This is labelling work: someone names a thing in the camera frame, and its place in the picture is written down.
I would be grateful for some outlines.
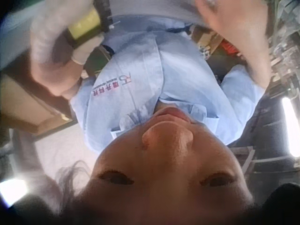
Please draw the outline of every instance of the tube light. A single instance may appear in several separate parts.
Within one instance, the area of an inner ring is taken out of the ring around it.
[[[285,112],[285,122],[287,129],[288,147],[291,155],[300,157],[300,125],[294,111],[292,102],[289,98],[282,99],[282,105]]]
[[[28,192],[25,181],[19,179],[6,180],[0,183],[0,195],[7,207],[11,207]]]

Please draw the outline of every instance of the eye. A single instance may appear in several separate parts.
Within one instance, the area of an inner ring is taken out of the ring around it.
[[[132,185],[134,183],[133,180],[118,171],[107,171],[100,175],[100,179],[117,185]]]
[[[209,176],[204,181],[201,181],[200,184],[204,187],[221,187],[227,186],[235,182],[235,178],[226,173],[216,173],[212,176]]]

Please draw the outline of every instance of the shirt sleeve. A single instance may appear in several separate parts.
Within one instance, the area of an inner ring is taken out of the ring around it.
[[[74,110],[78,123],[83,131],[85,131],[86,115],[95,81],[95,77],[84,79],[78,93],[70,101],[71,107]]]
[[[221,88],[236,114],[240,127],[244,129],[266,90],[251,79],[242,65],[232,68],[225,76]]]

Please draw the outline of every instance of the work uniform shirt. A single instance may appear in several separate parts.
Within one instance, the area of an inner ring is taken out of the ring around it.
[[[265,92],[243,66],[235,66],[219,85],[197,45],[180,32],[188,24],[142,16],[117,21],[104,42],[115,54],[71,100],[92,150],[101,153],[145,123],[158,101],[176,104],[226,145],[240,138]]]

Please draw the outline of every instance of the black device with yellow screen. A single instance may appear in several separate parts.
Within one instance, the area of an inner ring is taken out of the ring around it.
[[[102,32],[108,32],[112,25],[109,0],[94,0],[91,11],[80,21],[70,25],[65,37],[74,49]]]

